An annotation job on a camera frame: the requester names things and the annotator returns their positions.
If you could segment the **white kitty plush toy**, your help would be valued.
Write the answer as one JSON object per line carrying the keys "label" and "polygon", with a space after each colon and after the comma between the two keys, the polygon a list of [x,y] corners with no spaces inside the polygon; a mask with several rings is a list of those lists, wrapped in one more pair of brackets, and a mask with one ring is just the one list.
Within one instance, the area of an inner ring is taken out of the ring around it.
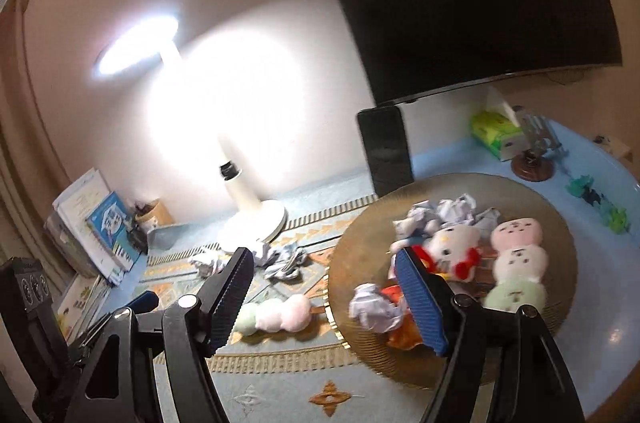
{"label": "white kitty plush toy", "polygon": [[426,242],[399,240],[390,253],[410,249],[429,273],[439,273],[448,281],[471,282],[480,264],[480,231],[475,227],[454,225],[439,229]]}

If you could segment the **orange snack packet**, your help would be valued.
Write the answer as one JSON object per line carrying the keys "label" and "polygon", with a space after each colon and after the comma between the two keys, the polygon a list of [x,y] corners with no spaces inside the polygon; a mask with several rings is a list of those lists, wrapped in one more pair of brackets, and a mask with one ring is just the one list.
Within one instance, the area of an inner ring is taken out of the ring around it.
{"label": "orange snack packet", "polygon": [[384,287],[382,293],[386,295],[402,311],[402,320],[398,328],[387,333],[386,344],[399,351],[411,351],[423,344],[418,327],[413,320],[405,295],[399,285]]}

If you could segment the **flat stack of books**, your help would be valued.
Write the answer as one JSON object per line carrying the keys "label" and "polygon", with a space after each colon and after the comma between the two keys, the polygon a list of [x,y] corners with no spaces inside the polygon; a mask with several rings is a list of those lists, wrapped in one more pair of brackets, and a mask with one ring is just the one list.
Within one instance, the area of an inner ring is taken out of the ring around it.
{"label": "flat stack of books", "polygon": [[92,324],[108,292],[110,285],[102,277],[74,278],[55,308],[55,319],[67,344]]}

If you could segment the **black phone on stand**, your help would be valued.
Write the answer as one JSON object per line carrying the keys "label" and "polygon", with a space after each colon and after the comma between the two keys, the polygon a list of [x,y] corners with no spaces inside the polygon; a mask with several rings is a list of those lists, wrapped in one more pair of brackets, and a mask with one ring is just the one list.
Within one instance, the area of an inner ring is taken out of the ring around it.
{"label": "black phone on stand", "polygon": [[414,182],[405,122],[397,106],[356,115],[374,192],[378,198]]}

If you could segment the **blue boxed book set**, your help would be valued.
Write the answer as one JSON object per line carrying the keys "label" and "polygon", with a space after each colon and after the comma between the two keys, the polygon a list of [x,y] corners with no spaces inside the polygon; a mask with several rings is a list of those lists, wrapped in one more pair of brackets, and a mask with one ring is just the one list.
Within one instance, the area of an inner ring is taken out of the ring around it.
{"label": "blue boxed book set", "polygon": [[130,237],[132,217],[119,195],[112,191],[86,218],[88,226],[120,268],[128,273],[137,263],[139,249]]}

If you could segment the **leaning books at left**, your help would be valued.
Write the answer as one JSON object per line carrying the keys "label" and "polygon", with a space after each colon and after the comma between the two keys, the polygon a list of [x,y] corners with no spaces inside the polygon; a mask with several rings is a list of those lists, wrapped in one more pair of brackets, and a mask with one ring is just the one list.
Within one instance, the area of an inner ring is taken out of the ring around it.
{"label": "leaning books at left", "polygon": [[58,213],[52,212],[44,221],[43,228],[76,273],[86,278],[99,276],[98,269]]}

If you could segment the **green tissue box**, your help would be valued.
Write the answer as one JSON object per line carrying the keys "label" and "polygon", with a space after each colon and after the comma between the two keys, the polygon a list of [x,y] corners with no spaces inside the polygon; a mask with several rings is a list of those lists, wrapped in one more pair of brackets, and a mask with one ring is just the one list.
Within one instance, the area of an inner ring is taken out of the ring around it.
{"label": "green tissue box", "polygon": [[528,148],[521,128],[494,111],[480,111],[471,118],[471,134],[499,161],[509,161]]}

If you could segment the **upright white papers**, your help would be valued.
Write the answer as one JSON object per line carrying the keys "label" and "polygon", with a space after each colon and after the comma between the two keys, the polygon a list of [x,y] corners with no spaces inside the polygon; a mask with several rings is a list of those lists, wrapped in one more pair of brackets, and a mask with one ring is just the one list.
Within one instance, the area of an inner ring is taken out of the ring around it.
{"label": "upright white papers", "polygon": [[98,272],[109,284],[118,287],[125,272],[113,252],[103,247],[88,222],[90,214],[110,192],[101,173],[90,169],[63,190],[52,206]]}

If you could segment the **green toy figures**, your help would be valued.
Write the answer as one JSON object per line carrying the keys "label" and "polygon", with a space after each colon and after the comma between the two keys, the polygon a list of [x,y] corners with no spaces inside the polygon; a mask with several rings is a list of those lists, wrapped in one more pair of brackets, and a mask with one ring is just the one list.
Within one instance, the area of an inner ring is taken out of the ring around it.
{"label": "green toy figures", "polygon": [[582,199],[588,206],[595,209],[603,226],[619,235],[628,232],[630,223],[625,208],[619,208],[612,203],[605,194],[593,187],[594,178],[582,175],[572,178],[565,186],[566,191],[575,198]]}

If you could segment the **large grey paper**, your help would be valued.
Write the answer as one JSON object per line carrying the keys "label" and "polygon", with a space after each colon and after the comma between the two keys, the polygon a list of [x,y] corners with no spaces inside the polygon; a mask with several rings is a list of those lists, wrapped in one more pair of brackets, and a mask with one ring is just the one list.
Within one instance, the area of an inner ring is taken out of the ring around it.
{"label": "large grey paper", "polygon": [[463,194],[455,199],[440,200],[436,214],[442,222],[440,227],[471,226],[478,229],[484,238],[489,237],[502,218],[501,213],[495,208],[480,210],[477,201],[468,194]]}

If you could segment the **small metal stand ornament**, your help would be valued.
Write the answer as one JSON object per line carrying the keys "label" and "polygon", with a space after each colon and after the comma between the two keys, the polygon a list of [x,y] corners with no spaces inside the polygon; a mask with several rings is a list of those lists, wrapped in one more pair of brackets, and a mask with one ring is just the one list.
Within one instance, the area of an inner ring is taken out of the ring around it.
{"label": "small metal stand ornament", "polygon": [[550,180],[554,174],[554,162],[564,158],[562,143],[545,116],[522,106],[514,106],[513,111],[528,147],[511,160],[512,172],[526,182]]}

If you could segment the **three-ball dango plush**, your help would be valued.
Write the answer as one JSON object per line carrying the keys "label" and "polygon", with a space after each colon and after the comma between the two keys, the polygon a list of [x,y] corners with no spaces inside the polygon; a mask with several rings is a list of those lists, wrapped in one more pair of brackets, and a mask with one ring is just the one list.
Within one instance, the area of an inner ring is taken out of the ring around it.
{"label": "three-ball dango plush", "polygon": [[497,252],[492,266],[493,287],[485,296],[486,308],[515,313],[521,306],[534,306],[541,313],[547,292],[542,278],[549,258],[541,247],[544,234],[539,221],[524,217],[505,221],[490,235],[491,247]]}

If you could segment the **black mesh pen holder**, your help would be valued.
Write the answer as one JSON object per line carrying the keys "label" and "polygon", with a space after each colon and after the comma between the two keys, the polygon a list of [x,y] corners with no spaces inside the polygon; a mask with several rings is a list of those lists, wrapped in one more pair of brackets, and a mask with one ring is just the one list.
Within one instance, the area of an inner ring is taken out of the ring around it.
{"label": "black mesh pen holder", "polygon": [[131,227],[127,229],[127,238],[131,247],[134,247],[139,253],[149,252],[148,237],[137,223],[132,223]]}

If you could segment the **white desk lamp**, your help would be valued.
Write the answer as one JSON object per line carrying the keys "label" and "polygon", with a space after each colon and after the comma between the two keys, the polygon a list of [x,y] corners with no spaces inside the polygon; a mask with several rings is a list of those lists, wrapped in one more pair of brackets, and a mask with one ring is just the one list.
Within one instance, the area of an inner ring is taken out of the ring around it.
{"label": "white desk lamp", "polygon": [[288,213],[277,200],[259,199],[240,165],[224,151],[222,134],[229,119],[190,73],[175,43],[178,30],[179,20],[171,14],[144,16],[104,48],[96,71],[100,76],[116,76],[145,60],[160,58],[168,81],[166,102],[178,120],[175,131],[186,146],[183,151],[189,160],[210,166],[226,187],[238,210],[232,228],[250,240],[269,243],[279,235]]}

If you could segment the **gridded paper ball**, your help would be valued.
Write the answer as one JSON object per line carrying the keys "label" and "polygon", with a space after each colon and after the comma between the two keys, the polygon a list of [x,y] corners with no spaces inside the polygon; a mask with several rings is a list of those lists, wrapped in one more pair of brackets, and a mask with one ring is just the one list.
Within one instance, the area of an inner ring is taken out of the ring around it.
{"label": "gridded paper ball", "polygon": [[442,227],[437,209],[430,200],[414,203],[406,217],[400,221],[393,221],[398,239],[410,237],[428,238]]}

